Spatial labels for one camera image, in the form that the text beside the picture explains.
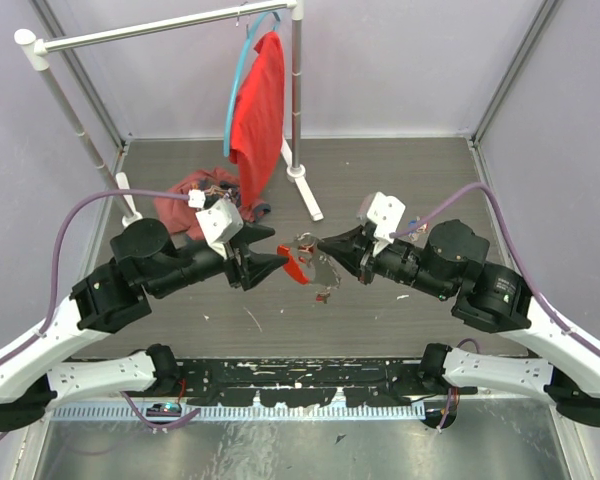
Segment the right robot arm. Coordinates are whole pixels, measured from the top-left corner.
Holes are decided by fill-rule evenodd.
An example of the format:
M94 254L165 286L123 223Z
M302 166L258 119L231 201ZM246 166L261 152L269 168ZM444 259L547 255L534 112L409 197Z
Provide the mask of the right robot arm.
M562 416L600 428L599 341L567 334L569 321L544 313L540 299L514 270L488 261L488 240L459 220L429 233L424 247L403 240L377 250L372 223L319 241L361 283L381 276L440 301L453 300L453 317L475 330L514 341L532 357L490 357L430 343L418 366L424 390L496 389L543 400Z

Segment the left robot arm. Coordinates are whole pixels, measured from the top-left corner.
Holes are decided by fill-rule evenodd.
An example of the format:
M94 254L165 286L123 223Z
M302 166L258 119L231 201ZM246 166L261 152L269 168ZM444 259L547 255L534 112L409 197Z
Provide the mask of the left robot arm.
M217 275L233 288L250 290L287 264L284 256L260 254L250 244L274 229L246 223L228 243L228 254L205 241L176 247L157 219L140 220L111 242L111 260L78 282L55 309L0 350L0 433L19 430L46 413L82 399L118 392L168 396L181 370L166 345L153 344L119 359L73 362L71 356L151 313L149 300L163 299Z

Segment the red handled keyring with keys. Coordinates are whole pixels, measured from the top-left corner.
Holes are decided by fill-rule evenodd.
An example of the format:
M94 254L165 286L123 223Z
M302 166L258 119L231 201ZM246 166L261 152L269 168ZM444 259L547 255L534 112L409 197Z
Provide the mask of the red handled keyring with keys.
M316 289L315 301L327 304L332 293L340 287L341 276L332 258L318 248L320 239L310 232L279 244L276 253L287 259L286 274L302 286Z

